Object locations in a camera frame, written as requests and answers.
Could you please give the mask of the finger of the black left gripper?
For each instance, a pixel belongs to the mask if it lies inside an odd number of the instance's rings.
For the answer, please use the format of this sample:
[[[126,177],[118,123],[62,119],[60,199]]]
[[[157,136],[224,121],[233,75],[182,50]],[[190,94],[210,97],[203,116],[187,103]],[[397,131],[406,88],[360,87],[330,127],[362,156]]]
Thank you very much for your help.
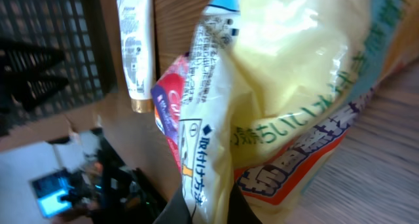
[[[65,60],[62,50],[1,39],[1,71],[6,75],[35,75]]]
[[[12,99],[20,103],[24,111],[33,111],[68,84],[69,81],[65,77],[54,75],[3,77],[1,78],[1,112],[10,113]]]

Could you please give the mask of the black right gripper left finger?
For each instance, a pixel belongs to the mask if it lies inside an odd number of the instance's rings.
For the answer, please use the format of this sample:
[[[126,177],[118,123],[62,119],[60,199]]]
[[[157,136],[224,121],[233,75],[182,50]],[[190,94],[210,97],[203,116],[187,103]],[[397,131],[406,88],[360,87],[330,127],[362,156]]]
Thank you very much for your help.
[[[192,224],[192,218],[183,198],[181,185],[153,224]]]

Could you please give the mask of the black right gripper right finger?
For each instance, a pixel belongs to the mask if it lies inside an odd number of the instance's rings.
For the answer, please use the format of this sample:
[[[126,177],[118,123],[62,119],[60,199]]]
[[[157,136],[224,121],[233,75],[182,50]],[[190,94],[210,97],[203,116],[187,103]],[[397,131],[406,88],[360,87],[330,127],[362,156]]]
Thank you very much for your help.
[[[237,184],[233,185],[228,205],[228,224],[262,224],[253,213]]]

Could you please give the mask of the red purple pad pack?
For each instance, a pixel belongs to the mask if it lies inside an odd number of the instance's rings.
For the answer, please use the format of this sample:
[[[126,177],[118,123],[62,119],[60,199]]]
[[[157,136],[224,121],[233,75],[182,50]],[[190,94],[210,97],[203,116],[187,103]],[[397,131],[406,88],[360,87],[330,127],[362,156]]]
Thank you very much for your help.
[[[178,124],[183,87],[189,70],[188,58],[188,52],[179,56],[151,89],[156,125],[164,134],[179,171]]]

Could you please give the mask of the white tube with gold cap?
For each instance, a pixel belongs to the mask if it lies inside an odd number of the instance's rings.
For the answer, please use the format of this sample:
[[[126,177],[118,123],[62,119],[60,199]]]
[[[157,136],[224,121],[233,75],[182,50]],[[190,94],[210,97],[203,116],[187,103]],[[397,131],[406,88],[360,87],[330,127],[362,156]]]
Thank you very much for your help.
[[[122,67],[136,113],[153,111],[156,82],[153,0],[117,0]]]

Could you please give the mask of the yellow snack bag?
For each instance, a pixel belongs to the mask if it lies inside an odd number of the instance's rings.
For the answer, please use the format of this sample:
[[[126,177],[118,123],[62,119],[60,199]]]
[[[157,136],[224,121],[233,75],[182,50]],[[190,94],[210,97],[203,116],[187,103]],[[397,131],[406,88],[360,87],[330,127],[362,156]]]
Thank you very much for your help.
[[[211,0],[183,87],[193,223],[281,222],[377,86],[418,56],[418,0]]]

